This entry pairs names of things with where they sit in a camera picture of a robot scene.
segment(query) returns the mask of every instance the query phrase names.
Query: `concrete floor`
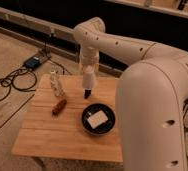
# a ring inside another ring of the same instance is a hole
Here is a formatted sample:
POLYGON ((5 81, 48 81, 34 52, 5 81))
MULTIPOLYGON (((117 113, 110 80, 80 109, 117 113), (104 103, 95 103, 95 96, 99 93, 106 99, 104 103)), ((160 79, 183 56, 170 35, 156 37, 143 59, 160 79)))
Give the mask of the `concrete floor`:
MULTIPOLYGON (((0 33, 0 78, 6 76, 11 71, 19 68, 22 62, 28 57, 37 52, 37 48, 20 42, 16 39, 8 37, 0 33)), ((74 74, 78 74, 78 64, 57 55, 52 55, 53 59, 67 66, 68 70, 74 74)), ((36 74, 38 80, 44 73, 48 73, 53 65, 50 62, 41 66, 36 74)), ((19 80, 20 85, 28 84, 31 78, 26 78, 27 81, 19 80)), ((33 93, 22 93, 13 90, 10 96, 0 102, 0 125, 18 109, 18 107, 26 101, 33 93)), ((0 129, 0 171, 38 171, 40 167, 28 157, 19 157, 11 155, 11 148, 21 126, 24 113, 26 112, 29 103, 26 104, 8 123, 0 129)), ((48 171, 122 171, 122 164, 92 162, 80 160, 62 160, 43 158, 48 171)))

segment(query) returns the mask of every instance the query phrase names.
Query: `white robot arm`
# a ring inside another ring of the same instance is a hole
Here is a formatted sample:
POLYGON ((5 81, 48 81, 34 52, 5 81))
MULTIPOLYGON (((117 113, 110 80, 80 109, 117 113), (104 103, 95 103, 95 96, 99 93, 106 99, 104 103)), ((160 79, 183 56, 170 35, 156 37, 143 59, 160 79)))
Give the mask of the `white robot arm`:
POLYGON ((131 65, 116 90, 124 169, 186 171, 183 104, 188 98, 188 52, 105 33, 100 18, 74 28, 81 45, 83 87, 94 86, 99 51, 131 65))

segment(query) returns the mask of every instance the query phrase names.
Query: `white sponge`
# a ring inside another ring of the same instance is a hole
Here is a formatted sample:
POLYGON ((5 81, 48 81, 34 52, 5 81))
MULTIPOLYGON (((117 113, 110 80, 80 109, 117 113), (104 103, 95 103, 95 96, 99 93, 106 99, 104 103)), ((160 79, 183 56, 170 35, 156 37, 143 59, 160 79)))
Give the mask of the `white sponge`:
POLYGON ((91 125, 93 129, 105 123, 107 120, 108 120, 108 117, 102 110, 94 113, 87 119, 88 123, 91 125))

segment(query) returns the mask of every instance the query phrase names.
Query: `wooden table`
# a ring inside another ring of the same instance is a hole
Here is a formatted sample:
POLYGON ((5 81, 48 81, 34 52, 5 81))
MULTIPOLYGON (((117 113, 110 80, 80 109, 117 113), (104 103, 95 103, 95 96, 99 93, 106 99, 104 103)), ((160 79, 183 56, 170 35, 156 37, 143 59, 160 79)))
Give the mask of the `wooden table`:
MULTIPOLYGON (((67 105, 54 117, 53 107, 60 100, 44 75, 19 130, 12 154, 94 161, 122 162, 117 122, 105 135, 90 135, 82 126, 81 115, 90 104, 103 103, 114 110, 117 79, 98 77, 97 85, 84 99, 81 76, 60 76, 67 105)), ((43 167, 43 163, 34 158, 43 167)))

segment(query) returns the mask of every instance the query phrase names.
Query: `clear plastic bottle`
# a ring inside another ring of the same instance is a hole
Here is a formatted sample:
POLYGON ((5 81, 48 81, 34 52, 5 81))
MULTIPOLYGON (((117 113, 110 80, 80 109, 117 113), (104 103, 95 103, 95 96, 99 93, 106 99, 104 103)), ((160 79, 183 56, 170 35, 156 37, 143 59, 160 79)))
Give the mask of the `clear plastic bottle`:
POLYGON ((58 70, 52 69, 50 71, 50 82, 51 82, 51 88, 54 90, 54 94, 57 97, 64 96, 64 91, 62 88, 62 84, 59 80, 59 74, 58 70))

